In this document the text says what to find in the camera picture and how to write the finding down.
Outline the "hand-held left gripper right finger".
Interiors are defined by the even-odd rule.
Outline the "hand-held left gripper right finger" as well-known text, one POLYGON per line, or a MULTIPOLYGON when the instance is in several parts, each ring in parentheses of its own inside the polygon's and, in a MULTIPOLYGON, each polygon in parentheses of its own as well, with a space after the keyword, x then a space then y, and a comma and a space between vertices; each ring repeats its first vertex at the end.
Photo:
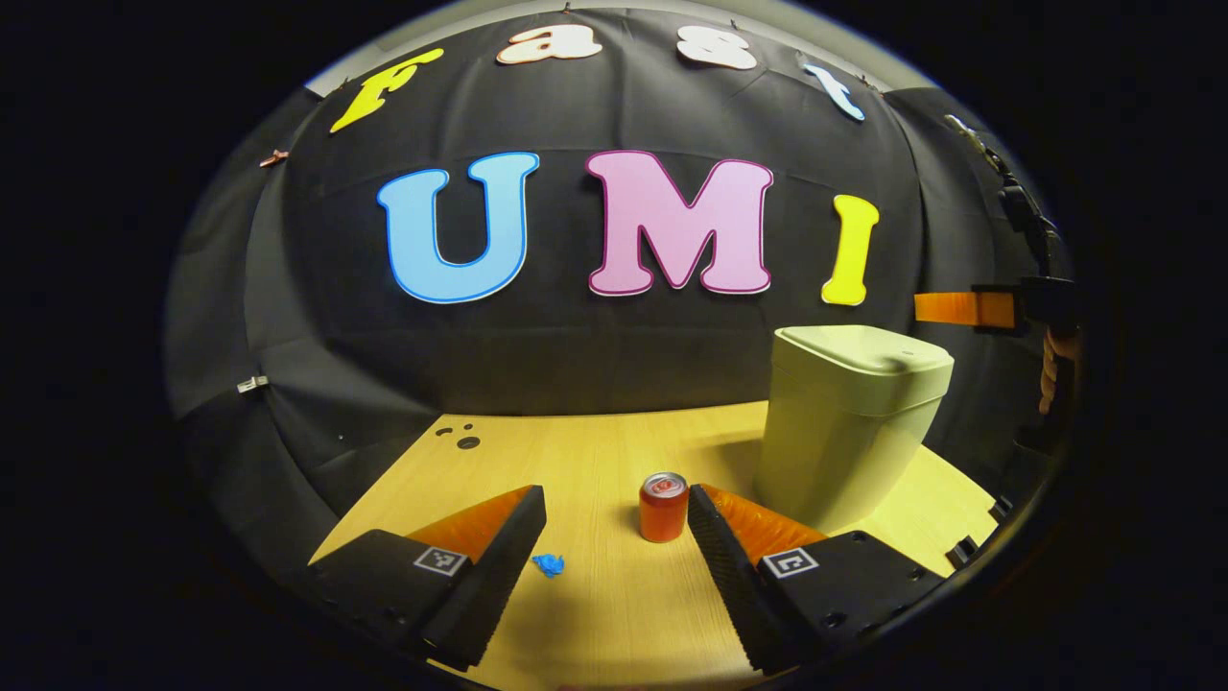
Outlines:
POLYGON ((710 484, 688 525, 758 673, 847 655, 946 582, 868 531, 825 536, 710 484))

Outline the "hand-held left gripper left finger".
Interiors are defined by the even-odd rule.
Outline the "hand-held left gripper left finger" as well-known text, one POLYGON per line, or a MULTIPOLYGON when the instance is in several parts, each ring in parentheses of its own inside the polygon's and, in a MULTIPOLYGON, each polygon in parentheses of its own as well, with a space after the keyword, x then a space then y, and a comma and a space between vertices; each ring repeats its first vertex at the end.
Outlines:
POLYGON ((372 529, 305 568, 305 598, 395 655, 465 673, 483 660, 546 525, 527 485, 406 535, 372 529))

